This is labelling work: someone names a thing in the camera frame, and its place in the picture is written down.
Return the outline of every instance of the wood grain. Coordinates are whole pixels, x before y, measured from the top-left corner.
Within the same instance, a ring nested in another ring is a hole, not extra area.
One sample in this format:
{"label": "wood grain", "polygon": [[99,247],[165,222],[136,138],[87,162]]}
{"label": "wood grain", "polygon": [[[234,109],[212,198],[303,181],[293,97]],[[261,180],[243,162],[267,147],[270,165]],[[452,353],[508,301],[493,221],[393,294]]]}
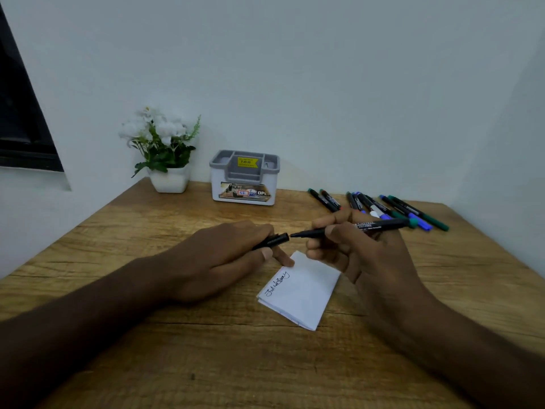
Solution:
{"label": "wood grain", "polygon": [[[415,202],[449,232],[404,229],[419,275],[443,302],[545,353],[545,281],[441,204]],[[210,184],[181,195],[144,179],[0,281],[0,318],[64,295],[199,228],[269,222],[277,232],[326,214],[308,193],[275,206],[215,202]],[[304,240],[284,245],[304,251]],[[460,408],[470,401],[374,337],[341,277],[316,332],[257,303],[279,265],[201,304],[158,310],[72,376],[41,408]]]}

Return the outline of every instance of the desk organizer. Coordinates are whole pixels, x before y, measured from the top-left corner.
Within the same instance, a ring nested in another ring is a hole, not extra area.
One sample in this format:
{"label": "desk organizer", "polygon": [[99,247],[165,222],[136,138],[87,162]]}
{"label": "desk organizer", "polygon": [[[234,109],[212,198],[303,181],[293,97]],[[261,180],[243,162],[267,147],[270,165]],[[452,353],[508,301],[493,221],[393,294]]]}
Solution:
{"label": "desk organizer", "polygon": [[210,161],[215,201],[274,205],[280,158],[242,151],[219,151]]}

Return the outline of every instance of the wall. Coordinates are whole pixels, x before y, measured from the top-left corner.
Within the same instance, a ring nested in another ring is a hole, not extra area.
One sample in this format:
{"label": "wall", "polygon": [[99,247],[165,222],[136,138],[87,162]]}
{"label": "wall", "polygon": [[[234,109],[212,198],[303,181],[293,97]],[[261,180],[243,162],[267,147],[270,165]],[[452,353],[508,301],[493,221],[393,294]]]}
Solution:
{"label": "wall", "polygon": [[133,183],[115,133],[148,103],[203,115],[197,180],[266,151],[280,187],[450,203],[545,26],[543,0],[0,2],[72,187],[2,182],[0,274]]}
{"label": "wall", "polygon": [[545,277],[545,35],[452,207]]}

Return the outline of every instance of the handwriting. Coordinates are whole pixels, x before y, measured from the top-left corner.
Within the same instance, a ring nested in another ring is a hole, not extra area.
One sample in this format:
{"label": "handwriting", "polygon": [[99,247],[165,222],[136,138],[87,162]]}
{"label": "handwriting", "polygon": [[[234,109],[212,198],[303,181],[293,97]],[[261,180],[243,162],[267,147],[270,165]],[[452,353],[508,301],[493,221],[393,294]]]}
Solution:
{"label": "handwriting", "polygon": [[265,291],[265,295],[267,297],[270,297],[273,291],[276,289],[276,287],[278,287],[280,283],[284,281],[284,279],[288,279],[288,278],[290,278],[290,275],[288,274],[287,271],[284,271],[284,273],[280,277],[278,277],[276,280],[272,282],[270,288],[267,289],[267,291]]}

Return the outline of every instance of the person's right arm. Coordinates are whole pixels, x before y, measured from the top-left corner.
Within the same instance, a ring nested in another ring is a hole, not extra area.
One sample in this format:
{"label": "person's right arm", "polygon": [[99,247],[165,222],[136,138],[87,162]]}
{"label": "person's right arm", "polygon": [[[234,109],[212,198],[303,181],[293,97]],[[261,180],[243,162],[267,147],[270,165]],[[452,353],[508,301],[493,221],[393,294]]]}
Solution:
{"label": "person's right arm", "polygon": [[420,281],[399,231],[371,238],[351,224],[371,220],[356,210],[315,220],[327,238],[309,240],[307,256],[344,272],[392,347],[487,407],[543,407],[545,359],[441,303]]}

